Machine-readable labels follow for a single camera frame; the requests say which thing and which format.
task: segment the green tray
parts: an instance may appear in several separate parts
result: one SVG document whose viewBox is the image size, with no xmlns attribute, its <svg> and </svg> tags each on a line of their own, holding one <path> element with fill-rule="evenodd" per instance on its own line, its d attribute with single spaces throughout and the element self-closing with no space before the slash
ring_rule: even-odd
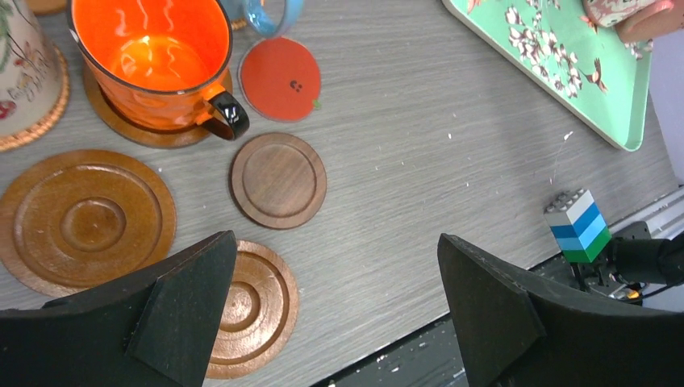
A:
<svg viewBox="0 0 684 387">
<path fill-rule="evenodd" d="M 580 0 L 443 3 L 608 143 L 639 149 L 652 41 L 625 45 L 613 28 L 594 29 Z"/>
</svg>

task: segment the lego block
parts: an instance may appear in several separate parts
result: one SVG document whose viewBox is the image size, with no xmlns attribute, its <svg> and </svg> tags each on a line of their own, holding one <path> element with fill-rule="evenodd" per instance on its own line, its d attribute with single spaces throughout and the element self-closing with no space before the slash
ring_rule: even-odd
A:
<svg viewBox="0 0 684 387">
<path fill-rule="evenodd" d="M 608 242 L 611 241 L 611 232 L 608 227 L 604 228 L 598 236 L 594 239 L 589 247 L 585 250 L 568 250 L 563 251 L 563 256 L 565 260 L 570 263 L 578 264 L 590 264 L 594 262 L 599 253 L 606 247 Z"/>
<path fill-rule="evenodd" d="M 550 227 L 572 226 L 589 207 L 594 198 L 588 190 L 579 189 L 575 193 L 562 193 L 544 212 Z"/>
<path fill-rule="evenodd" d="M 599 215 L 580 236 L 573 238 L 556 238 L 556 241 L 561 250 L 585 250 L 606 227 L 606 221 L 603 220 L 603 216 Z"/>
<path fill-rule="evenodd" d="M 593 203 L 584 211 L 584 214 L 580 215 L 575 224 L 568 226 L 551 226 L 551 232 L 556 238 L 577 238 L 595 221 L 596 218 L 603 218 L 603 216 L 601 216 L 601 212 L 596 206 L 596 203 Z"/>
</svg>

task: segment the gray wooden table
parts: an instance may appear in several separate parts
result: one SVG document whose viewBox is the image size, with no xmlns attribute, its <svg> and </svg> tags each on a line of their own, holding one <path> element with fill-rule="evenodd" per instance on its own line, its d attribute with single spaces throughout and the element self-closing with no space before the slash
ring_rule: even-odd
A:
<svg viewBox="0 0 684 387">
<path fill-rule="evenodd" d="M 641 150 L 615 150 L 437 0 L 309 1 L 290 36 L 319 62 L 322 110 L 284 124 L 250 109 L 244 139 L 178 150 L 145 148 L 107 128 L 85 99 L 65 16 L 41 23 L 69 61 L 73 94 L 43 139 L 0 154 L 1 190 L 47 156 L 126 153 L 157 170 L 176 200 L 172 252 L 232 229 L 279 252 L 297 277 L 299 320 L 281 355 L 209 386 L 309 385 L 446 313 L 441 232 L 530 267 L 557 252 L 542 210 L 558 191 L 589 188 L 612 223 L 676 188 L 651 106 Z M 236 33 L 234 75 L 256 40 Z M 323 208 L 291 231 L 251 223 L 227 191 L 236 150 L 271 131 L 306 140 L 327 169 Z M 0 309 L 46 300 L 0 268 Z"/>
</svg>

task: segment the blue mug handle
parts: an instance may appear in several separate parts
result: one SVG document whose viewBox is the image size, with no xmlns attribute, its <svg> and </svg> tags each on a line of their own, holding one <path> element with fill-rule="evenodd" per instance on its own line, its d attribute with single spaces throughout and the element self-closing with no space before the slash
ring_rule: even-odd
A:
<svg viewBox="0 0 684 387">
<path fill-rule="evenodd" d="M 278 25 L 266 14 L 261 0 L 242 0 L 244 18 L 265 38 L 276 38 L 289 30 L 299 18 L 304 8 L 304 0 L 286 0 L 285 12 Z"/>
</svg>

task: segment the mug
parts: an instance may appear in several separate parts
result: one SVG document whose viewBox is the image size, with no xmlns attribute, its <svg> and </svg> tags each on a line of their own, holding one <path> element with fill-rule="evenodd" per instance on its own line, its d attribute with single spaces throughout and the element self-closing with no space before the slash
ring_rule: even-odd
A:
<svg viewBox="0 0 684 387">
<path fill-rule="evenodd" d="M 612 27 L 659 0 L 582 0 L 586 16 L 597 26 Z"/>
<path fill-rule="evenodd" d="M 237 22 L 247 20 L 259 35 L 265 38 L 276 38 L 289 30 L 299 18 L 304 8 L 304 0 L 285 0 L 285 11 L 278 24 L 266 14 L 263 0 L 221 0 L 228 18 Z"/>
<path fill-rule="evenodd" d="M 62 92 L 60 61 L 24 0 L 2 2 L 0 19 L 0 149 L 25 144 L 20 132 L 51 126 Z"/>
<path fill-rule="evenodd" d="M 657 8 L 644 8 L 615 26 L 620 40 L 633 43 L 684 29 L 684 0 L 662 3 Z"/>
<path fill-rule="evenodd" d="M 232 32 L 218 0 L 69 0 L 67 17 L 102 92 L 133 123 L 162 133 L 197 124 L 223 139 L 249 128 L 221 85 Z"/>
</svg>

